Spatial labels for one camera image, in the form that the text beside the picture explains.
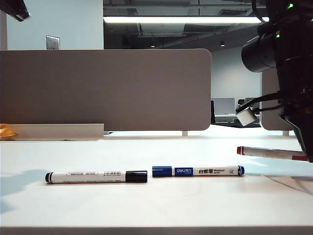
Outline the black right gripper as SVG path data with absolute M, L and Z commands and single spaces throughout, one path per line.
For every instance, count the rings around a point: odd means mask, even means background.
M 313 91 L 280 91 L 281 119 L 293 126 L 302 151 L 313 162 Z

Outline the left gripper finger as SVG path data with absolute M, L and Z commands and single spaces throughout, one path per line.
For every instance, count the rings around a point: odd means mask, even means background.
M 19 22 L 30 18 L 23 0 L 0 0 L 0 9 Z

